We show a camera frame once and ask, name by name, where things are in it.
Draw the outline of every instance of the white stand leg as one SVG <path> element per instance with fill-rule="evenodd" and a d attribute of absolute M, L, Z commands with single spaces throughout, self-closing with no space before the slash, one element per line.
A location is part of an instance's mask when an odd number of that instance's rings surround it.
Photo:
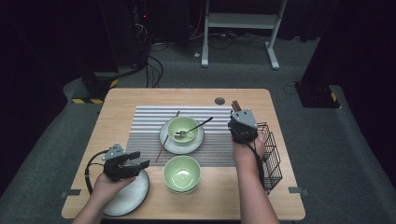
<path fill-rule="evenodd" d="M 273 32 L 271 33 L 270 42 L 265 42 L 265 48 L 267 49 L 268 57 L 270 58 L 271 66 L 273 67 L 274 70 L 279 70 L 279 63 L 277 62 L 277 59 L 276 59 L 276 56 L 274 53 L 274 43 L 276 40 L 277 31 L 279 30 L 280 22 L 282 21 L 283 12 L 285 11 L 287 2 L 288 2 L 288 0 L 282 0 L 282 4 L 280 6 L 279 12 L 276 17 L 274 29 L 273 29 Z"/>
<path fill-rule="evenodd" d="M 202 47 L 202 67 L 209 66 L 209 47 L 208 47 L 208 35 L 209 35 L 209 0 L 206 0 L 205 10 L 205 33 L 204 33 L 204 45 Z"/>

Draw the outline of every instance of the black wire basket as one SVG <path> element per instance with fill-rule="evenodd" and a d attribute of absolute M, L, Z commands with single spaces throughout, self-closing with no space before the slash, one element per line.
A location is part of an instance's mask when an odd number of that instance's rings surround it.
<path fill-rule="evenodd" d="M 264 169 L 264 188 L 269 194 L 272 189 L 282 179 L 280 171 L 280 157 L 277 150 L 276 141 L 272 132 L 270 132 L 266 122 L 258 123 L 258 130 L 264 135 L 265 152 L 262 161 L 265 164 Z"/>

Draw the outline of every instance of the white saucer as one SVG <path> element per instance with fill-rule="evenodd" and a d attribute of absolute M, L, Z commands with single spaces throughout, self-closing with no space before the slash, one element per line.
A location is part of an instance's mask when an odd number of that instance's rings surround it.
<path fill-rule="evenodd" d="M 120 190 L 119 194 L 108 204 L 105 214 L 119 217 L 133 212 L 145 201 L 149 194 L 149 176 L 141 170 L 136 180 Z"/>
<path fill-rule="evenodd" d="M 168 135 L 168 124 L 169 120 L 166 121 L 166 123 L 160 130 L 160 141 L 162 145 L 165 141 L 166 136 Z M 204 128 L 201 126 L 199 127 L 199 129 L 200 130 L 198 132 L 198 135 L 195 137 L 194 140 L 192 140 L 192 142 L 188 143 L 187 145 L 181 145 L 180 143 L 176 143 L 174 140 L 172 140 L 172 138 L 168 137 L 168 140 L 166 141 L 164 146 L 165 149 L 178 155 L 193 152 L 202 144 L 202 142 L 204 142 Z"/>

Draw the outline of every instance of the spoon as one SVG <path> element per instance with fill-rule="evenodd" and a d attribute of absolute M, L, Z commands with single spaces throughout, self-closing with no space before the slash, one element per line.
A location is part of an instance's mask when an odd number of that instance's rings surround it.
<path fill-rule="evenodd" d="M 213 119 L 213 117 L 210 117 L 209 119 L 205 120 L 204 122 L 198 124 L 197 126 L 195 126 L 194 128 L 192 128 L 192 129 L 190 129 L 190 130 L 188 130 L 188 131 L 183 131 L 183 130 L 177 131 L 177 132 L 175 133 L 175 138 L 178 138 L 178 139 L 183 138 L 183 137 L 186 135 L 186 133 L 189 133 L 189 132 L 191 132 L 192 130 L 194 130 L 194 129 L 198 128 L 198 127 L 201 127 L 202 125 L 208 123 L 208 122 L 209 122 L 210 120 L 212 120 L 212 119 Z"/>

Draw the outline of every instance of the yellow black caution tape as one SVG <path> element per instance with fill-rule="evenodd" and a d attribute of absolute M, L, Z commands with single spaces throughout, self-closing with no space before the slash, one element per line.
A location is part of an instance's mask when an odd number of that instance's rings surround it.
<path fill-rule="evenodd" d="M 118 79 L 113 80 L 109 85 L 109 90 L 117 86 Z M 84 97 L 72 97 L 72 101 L 75 104 L 102 104 L 105 102 L 105 96 L 102 98 L 84 98 Z"/>
<path fill-rule="evenodd" d="M 334 102 L 337 102 L 337 96 L 334 94 L 334 92 L 332 92 L 332 100 Z"/>
<path fill-rule="evenodd" d="M 74 98 L 72 99 L 73 103 L 75 104 L 102 104 L 105 100 L 104 99 L 81 99 L 81 98 Z"/>

